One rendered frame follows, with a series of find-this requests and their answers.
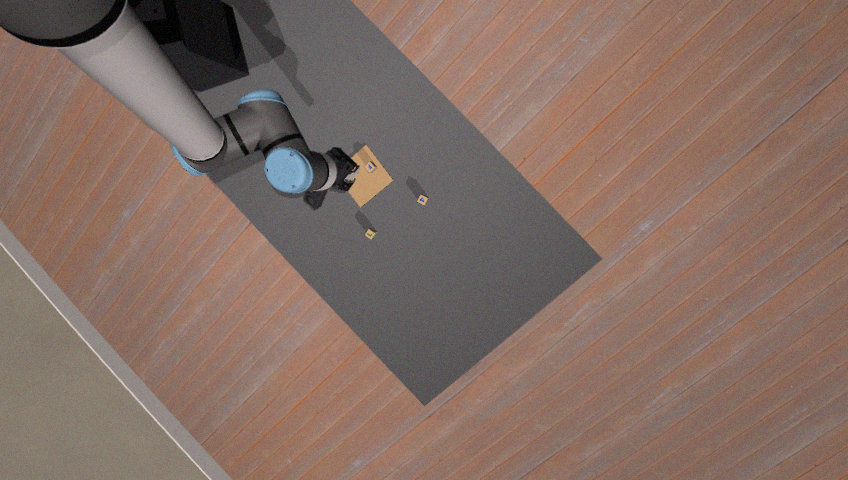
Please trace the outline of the tan flat mat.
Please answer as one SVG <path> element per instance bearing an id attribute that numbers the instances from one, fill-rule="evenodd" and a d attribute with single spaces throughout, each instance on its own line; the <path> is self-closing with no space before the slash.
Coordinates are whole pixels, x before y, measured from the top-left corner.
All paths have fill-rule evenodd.
<path id="1" fill-rule="evenodd" d="M 361 208 L 394 180 L 367 145 L 351 159 L 360 166 L 360 171 L 348 192 Z M 372 173 L 369 173 L 364 167 L 369 161 L 377 166 Z"/>

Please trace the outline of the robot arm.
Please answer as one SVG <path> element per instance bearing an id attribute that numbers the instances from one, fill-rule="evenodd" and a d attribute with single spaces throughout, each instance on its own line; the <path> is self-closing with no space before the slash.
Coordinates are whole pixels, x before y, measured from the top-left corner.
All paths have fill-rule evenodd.
<path id="1" fill-rule="evenodd" d="M 166 139 L 191 175 L 261 149 L 275 189 L 306 192 L 304 200 L 321 207 L 337 176 L 335 162 L 309 150 L 281 95 L 250 92 L 239 109 L 213 118 L 135 12 L 141 1 L 0 0 L 0 27 L 57 49 Z"/>

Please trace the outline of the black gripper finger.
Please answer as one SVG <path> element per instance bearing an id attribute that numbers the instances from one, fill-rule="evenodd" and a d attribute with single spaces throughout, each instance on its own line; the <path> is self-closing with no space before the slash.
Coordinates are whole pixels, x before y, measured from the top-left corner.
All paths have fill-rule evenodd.
<path id="1" fill-rule="evenodd" d="M 349 174 L 349 175 L 348 175 L 348 176 L 344 179 L 345 183 L 344 183 L 342 186 L 340 185 L 339 189 L 340 189 L 340 190 L 343 190 L 343 191 L 348 191 L 348 190 L 351 188 L 351 186 L 354 184 L 354 182 L 355 182 L 355 180 L 356 180 L 356 178 L 354 178 L 354 177 L 356 177 L 356 175 L 358 174 L 358 172 L 359 172 L 359 171 L 360 171 L 360 168 L 358 168 L 358 169 L 357 169 L 357 171 L 356 171 L 355 173 L 350 173 L 350 174 Z M 354 179 L 353 179 L 353 178 L 354 178 Z"/>

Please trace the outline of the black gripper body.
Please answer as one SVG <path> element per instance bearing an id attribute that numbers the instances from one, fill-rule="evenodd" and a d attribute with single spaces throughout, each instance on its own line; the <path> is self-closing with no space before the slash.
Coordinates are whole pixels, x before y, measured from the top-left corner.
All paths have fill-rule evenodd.
<path id="1" fill-rule="evenodd" d="M 340 185 L 342 186 L 345 183 L 344 179 L 350 173 L 355 173 L 360 166 L 357 165 L 345 152 L 343 152 L 341 148 L 333 147 L 330 151 L 331 152 L 328 150 L 325 154 L 329 155 L 333 159 L 337 168 L 337 176 L 331 187 L 339 190 Z M 352 171 L 353 169 L 354 171 Z"/>

